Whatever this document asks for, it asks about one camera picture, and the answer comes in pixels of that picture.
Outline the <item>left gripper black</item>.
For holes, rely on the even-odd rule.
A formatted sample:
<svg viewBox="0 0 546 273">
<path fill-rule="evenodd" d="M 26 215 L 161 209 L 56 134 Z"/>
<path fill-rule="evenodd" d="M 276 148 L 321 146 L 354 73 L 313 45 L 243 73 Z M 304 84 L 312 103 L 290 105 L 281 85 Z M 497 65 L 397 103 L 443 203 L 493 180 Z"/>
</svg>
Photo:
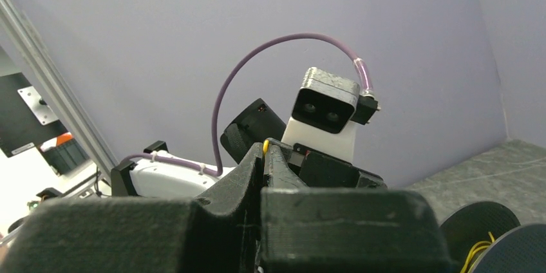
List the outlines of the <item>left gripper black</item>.
<svg viewBox="0 0 546 273">
<path fill-rule="evenodd" d="M 309 187 L 385 189 L 377 174 L 302 144 L 278 142 L 288 167 Z"/>
</svg>

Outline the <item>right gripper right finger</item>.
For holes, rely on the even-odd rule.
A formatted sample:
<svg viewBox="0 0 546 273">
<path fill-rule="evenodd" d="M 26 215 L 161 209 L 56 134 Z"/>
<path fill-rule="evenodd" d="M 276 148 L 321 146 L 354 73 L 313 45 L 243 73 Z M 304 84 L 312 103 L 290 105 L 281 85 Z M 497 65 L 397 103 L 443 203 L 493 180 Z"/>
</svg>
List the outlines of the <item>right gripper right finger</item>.
<svg viewBox="0 0 546 273">
<path fill-rule="evenodd" d="M 451 272 L 435 213 L 419 193 L 307 187 L 278 146 L 264 151 L 265 272 Z"/>
</svg>

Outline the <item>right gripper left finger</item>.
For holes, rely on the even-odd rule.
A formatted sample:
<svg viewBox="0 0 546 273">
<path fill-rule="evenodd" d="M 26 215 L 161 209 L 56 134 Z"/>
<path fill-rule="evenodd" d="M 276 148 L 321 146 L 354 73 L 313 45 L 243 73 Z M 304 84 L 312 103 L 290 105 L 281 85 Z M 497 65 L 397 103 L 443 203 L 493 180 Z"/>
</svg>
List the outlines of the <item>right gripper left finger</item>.
<svg viewBox="0 0 546 273">
<path fill-rule="evenodd" d="M 2 272 L 253 272 L 263 146 L 195 198 L 57 198 L 25 220 Z"/>
</svg>

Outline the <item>grey perforated cable spool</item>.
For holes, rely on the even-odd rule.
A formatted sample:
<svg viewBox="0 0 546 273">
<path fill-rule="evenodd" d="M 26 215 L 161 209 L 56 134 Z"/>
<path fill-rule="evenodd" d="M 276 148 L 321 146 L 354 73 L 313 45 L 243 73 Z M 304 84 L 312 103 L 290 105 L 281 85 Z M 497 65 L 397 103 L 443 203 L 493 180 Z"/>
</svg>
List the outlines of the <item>grey perforated cable spool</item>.
<svg viewBox="0 0 546 273">
<path fill-rule="evenodd" d="M 498 202 L 465 205 L 440 224 L 452 272 L 545 272 L 545 224 L 522 224 Z"/>
</svg>

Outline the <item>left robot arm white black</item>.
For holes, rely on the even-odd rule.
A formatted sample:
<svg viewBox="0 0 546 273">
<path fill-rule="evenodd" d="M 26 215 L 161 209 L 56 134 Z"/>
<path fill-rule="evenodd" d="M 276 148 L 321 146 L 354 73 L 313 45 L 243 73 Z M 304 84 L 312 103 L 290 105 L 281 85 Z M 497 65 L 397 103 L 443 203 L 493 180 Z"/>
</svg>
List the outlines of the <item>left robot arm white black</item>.
<svg viewBox="0 0 546 273">
<path fill-rule="evenodd" d="M 377 174 L 353 165 L 357 126 L 379 110 L 376 100 L 361 97 L 349 113 L 331 97 L 304 97 L 295 101 L 288 124 L 257 99 L 224 130 L 220 142 L 240 164 L 251 145 L 280 148 L 288 172 L 307 187 L 383 188 Z M 111 172 L 113 196 L 170 198 L 197 196 L 230 173 L 172 155 L 163 141 L 142 153 L 129 155 Z"/>
</svg>

